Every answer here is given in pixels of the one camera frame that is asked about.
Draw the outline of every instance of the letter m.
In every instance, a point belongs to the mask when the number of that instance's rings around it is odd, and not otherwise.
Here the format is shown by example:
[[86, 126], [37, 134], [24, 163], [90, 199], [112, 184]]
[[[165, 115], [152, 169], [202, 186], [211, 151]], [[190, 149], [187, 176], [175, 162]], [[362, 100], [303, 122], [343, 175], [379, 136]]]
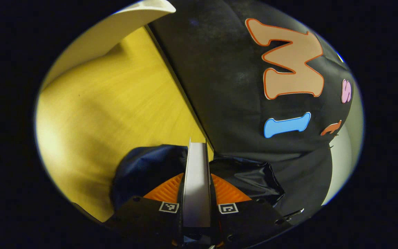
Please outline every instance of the letter m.
[[254, 41], [264, 47], [271, 41], [286, 41], [262, 55], [268, 63], [286, 68], [291, 73], [281, 73], [273, 68], [264, 71], [264, 91], [267, 99], [292, 93], [322, 94], [324, 79], [306, 63], [323, 55], [319, 40], [312, 33], [299, 33], [286, 28], [265, 25], [256, 19], [246, 19], [245, 25]]

